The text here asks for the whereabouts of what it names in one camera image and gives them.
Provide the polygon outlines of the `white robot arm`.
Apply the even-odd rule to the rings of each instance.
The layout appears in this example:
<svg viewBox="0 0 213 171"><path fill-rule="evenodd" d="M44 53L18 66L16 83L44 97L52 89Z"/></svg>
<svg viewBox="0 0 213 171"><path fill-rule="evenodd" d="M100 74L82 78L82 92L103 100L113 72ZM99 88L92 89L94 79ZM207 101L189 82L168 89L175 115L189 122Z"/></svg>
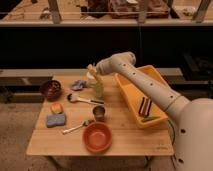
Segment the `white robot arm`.
<svg viewBox="0 0 213 171"><path fill-rule="evenodd" d="M100 60L100 75L118 73L133 83L177 125L177 171L213 171L213 99L187 99L135 68L132 52L116 53Z"/></svg>

